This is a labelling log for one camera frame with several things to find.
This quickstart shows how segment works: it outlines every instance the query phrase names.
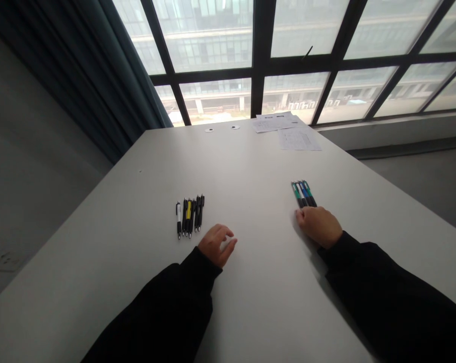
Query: wall socket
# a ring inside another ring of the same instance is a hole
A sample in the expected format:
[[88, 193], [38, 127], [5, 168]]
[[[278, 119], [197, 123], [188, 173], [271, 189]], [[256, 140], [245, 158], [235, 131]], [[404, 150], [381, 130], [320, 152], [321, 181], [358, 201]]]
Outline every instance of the wall socket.
[[0, 258], [0, 272], [15, 272], [25, 261], [25, 256], [7, 252]]

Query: ballpoint pen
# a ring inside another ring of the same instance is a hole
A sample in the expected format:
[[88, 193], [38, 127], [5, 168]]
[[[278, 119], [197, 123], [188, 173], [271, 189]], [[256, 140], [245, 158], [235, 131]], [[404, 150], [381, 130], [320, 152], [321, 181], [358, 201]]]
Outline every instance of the ballpoint pen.
[[310, 198], [310, 201], [312, 202], [312, 207], [316, 207], [317, 203], [315, 202], [315, 198], [313, 197], [312, 192], [310, 191], [310, 187], [308, 186], [308, 183], [304, 180], [302, 180], [302, 181], [303, 181], [303, 184], [305, 185], [305, 189], [307, 189], [308, 197]]
[[203, 223], [203, 207], [204, 207], [204, 195], [201, 194], [201, 205], [199, 207], [199, 223], [198, 223], [198, 232], [201, 230], [201, 224]]
[[186, 231], [186, 209], [187, 209], [187, 200], [184, 198], [184, 203], [182, 203], [182, 235]]
[[189, 224], [191, 223], [191, 199], [187, 200], [187, 210], [186, 210], [186, 237], [189, 234]]
[[176, 204], [176, 215], [177, 215], [177, 237], [181, 239], [181, 204], [177, 201]]
[[298, 195], [300, 196], [300, 199], [302, 201], [302, 205], [304, 207], [308, 207], [308, 203], [307, 201], [305, 200], [305, 198], [303, 197], [303, 194], [302, 194], [302, 188], [300, 187], [300, 185], [298, 185], [298, 182], [295, 182], [295, 188], [297, 189], [298, 191]]
[[198, 220], [199, 220], [199, 196], [196, 197], [196, 211], [194, 217], [194, 232], [198, 231]]
[[191, 222], [189, 223], [189, 238], [192, 236], [192, 228], [194, 226], [194, 210], [196, 209], [196, 201], [193, 199], [191, 203]]
[[292, 188], [293, 188], [293, 192], [295, 193], [295, 196], [297, 198], [298, 206], [300, 207], [300, 209], [302, 209], [303, 208], [302, 199], [300, 198], [300, 194], [298, 194], [298, 189], [295, 186], [294, 182], [292, 182]]
[[309, 197], [309, 195], [307, 193], [307, 189], [305, 188], [303, 183], [301, 181], [298, 181], [298, 185], [300, 186], [300, 189], [302, 189], [302, 194], [304, 196], [305, 201], [307, 202], [307, 205], [309, 207], [313, 207], [312, 202], [310, 201], [310, 197]]

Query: document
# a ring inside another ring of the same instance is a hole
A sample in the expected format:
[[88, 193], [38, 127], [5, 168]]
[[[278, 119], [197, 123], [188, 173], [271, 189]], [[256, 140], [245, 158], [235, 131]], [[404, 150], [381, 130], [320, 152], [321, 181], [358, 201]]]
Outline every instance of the document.
[[256, 115], [256, 120], [252, 121], [252, 125], [257, 133], [307, 127], [298, 116], [292, 115], [291, 112]]
[[278, 139], [282, 150], [322, 150], [315, 138], [315, 131], [309, 126], [278, 130]]

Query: table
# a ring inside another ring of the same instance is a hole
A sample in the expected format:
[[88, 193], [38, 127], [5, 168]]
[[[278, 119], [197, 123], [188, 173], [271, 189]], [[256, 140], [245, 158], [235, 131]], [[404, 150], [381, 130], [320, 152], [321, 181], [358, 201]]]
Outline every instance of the table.
[[[353, 237], [456, 303], [456, 229], [317, 139], [321, 152], [280, 150], [276, 132], [256, 134], [249, 120], [145, 132], [0, 295], [0, 362], [80, 361], [217, 222], [239, 242], [215, 282], [198, 362], [372, 362], [296, 226], [290, 181], [301, 178]], [[202, 233], [178, 241], [175, 204], [201, 193]]]

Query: hand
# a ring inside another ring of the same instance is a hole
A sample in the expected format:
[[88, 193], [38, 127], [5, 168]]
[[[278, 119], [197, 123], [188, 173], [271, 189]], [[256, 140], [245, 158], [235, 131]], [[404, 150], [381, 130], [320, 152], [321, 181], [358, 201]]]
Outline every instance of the hand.
[[233, 237], [234, 233], [225, 225], [216, 224], [206, 233], [198, 245], [198, 248], [201, 250], [203, 255], [220, 268], [223, 268], [223, 266], [226, 265], [229, 256], [234, 250], [236, 242], [238, 242], [237, 238], [233, 238], [228, 243], [225, 250], [221, 252], [220, 245], [221, 242], [227, 239], [226, 236]]
[[339, 221], [324, 207], [297, 209], [295, 216], [307, 236], [326, 250], [335, 245], [342, 236]]

